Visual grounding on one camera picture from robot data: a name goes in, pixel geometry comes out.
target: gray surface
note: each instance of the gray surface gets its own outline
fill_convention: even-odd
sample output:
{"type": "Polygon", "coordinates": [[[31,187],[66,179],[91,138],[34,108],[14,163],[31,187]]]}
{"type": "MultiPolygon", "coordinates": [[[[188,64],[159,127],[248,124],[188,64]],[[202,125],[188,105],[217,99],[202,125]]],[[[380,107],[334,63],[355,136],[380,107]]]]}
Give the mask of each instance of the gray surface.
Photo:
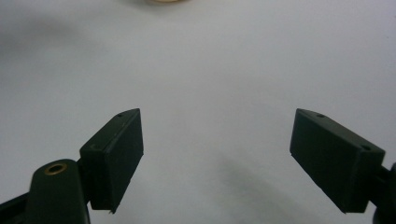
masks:
{"type": "Polygon", "coordinates": [[[0,2],[0,201],[140,107],[146,154],[101,223],[371,223],[289,154],[294,111],[396,161],[393,0],[0,2]]]}

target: white surface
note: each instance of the white surface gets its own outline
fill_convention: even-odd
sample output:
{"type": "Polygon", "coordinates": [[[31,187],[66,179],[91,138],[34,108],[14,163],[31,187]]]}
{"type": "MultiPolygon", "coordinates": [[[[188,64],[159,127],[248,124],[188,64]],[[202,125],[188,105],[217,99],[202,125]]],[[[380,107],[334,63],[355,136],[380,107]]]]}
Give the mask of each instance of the white surface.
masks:
{"type": "Polygon", "coordinates": [[[102,223],[371,223],[289,154],[297,107],[396,161],[393,0],[0,2],[0,201],[139,107],[145,156],[102,223]]]}

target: white table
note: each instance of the white table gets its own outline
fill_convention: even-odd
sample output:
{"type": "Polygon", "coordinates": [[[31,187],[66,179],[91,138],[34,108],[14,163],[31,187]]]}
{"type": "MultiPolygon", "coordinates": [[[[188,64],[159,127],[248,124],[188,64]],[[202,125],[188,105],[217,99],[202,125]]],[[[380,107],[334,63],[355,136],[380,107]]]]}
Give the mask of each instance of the white table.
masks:
{"type": "Polygon", "coordinates": [[[371,223],[289,153],[295,109],[396,161],[393,0],[0,2],[0,201],[141,108],[145,156],[105,223],[371,223]]]}

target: black block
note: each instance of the black block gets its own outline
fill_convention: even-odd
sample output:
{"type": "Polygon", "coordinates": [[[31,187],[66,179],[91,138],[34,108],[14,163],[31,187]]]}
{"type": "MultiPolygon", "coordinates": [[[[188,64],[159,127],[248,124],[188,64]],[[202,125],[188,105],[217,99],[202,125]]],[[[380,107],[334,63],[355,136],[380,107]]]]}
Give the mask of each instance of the black block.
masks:
{"type": "Polygon", "coordinates": [[[143,156],[140,110],[111,119],[80,150],[92,209],[116,211],[143,156]]]}
{"type": "Polygon", "coordinates": [[[326,116],[297,109],[290,152],[342,212],[364,212],[383,149],[326,116]]]}

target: screw hole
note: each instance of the screw hole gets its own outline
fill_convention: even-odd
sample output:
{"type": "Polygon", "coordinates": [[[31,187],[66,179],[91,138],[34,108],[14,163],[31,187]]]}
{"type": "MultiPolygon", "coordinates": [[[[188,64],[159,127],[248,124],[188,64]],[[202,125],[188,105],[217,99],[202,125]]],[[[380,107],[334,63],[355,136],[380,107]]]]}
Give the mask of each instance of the screw hole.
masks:
{"type": "Polygon", "coordinates": [[[370,150],[371,150],[371,148],[370,148],[369,146],[366,146],[366,145],[361,145],[361,147],[364,148],[364,149],[366,149],[367,151],[370,151],[370,150]]]}
{"type": "Polygon", "coordinates": [[[53,164],[44,171],[46,175],[57,175],[61,172],[63,172],[67,168],[67,165],[65,163],[56,163],[53,164]]]}

